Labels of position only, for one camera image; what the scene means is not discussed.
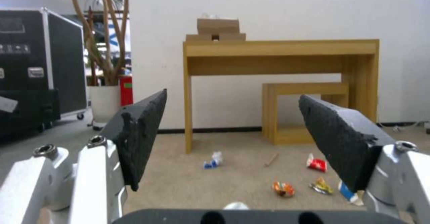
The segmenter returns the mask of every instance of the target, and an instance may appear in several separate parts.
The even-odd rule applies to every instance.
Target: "red snack bag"
[[[309,158],[307,158],[306,167],[309,169],[316,169],[324,173],[327,172],[327,162],[313,158],[313,154],[311,153],[309,154]]]

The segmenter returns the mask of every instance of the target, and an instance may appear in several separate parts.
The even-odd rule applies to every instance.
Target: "case caster wheel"
[[[50,128],[52,128],[52,122],[46,122],[46,123],[44,123],[43,125],[44,125],[45,129],[50,129]]]
[[[77,115],[76,115],[76,118],[78,118],[78,120],[83,120],[84,115],[83,115],[82,113],[77,114]]]
[[[40,124],[38,127],[37,127],[37,130],[38,130],[38,132],[40,132],[40,133],[42,133],[43,131],[45,131],[45,126],[44,126],[44,124],[42,123],[42,124]]]

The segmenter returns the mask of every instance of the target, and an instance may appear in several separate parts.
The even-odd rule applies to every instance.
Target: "black foam pad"
[[[124,183],[130,185],[133,191],[139,188],[166,101],[167,90],[164,89],[138,103],[125,106],[100,133],[116,144]]]
[[[299,108],[318,149],[348,188],[364,190],[382,146],[395,140],[359,111],[302,95]]]

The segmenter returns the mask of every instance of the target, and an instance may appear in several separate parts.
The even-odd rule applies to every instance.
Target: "cardboard box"
[[[187,34],[186,41],[212,41],[211,34]]]
[[[197,19],[199,34],[239,33],[238,19]]]
[[[220,41],[245,41],[246,33],[220,33]]]

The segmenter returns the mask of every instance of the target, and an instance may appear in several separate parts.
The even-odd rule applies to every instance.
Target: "bolt hole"
[[[207,212],[202,216],[200,224],[225,224],[225,220],[218,212]]]
[[[48,150],[50,150],[50,149],[51,149],[51,146],[49,146],[49,145],[45,145],[45,146],[41,146],[41,147],[39,148],[38,152],[39,152],[39,153],[47,152],[47,151],[48,151]]]
[[[298,217],[299,224],[324,224],[313,212],[303,212]]]
[[[100,141],[101,141],[101,137],[100,136],[96,136],[96,137],[91,138],[91,142],[92,143],[98,143]]]
[[[412,146],[412,144],[407,143],[407,142],[402,142],[402,146],[403,146],[403,147],[406,147],[406,148],[410,148],[410,149],[413,149],[413,148],[414,148],[414,147]]]

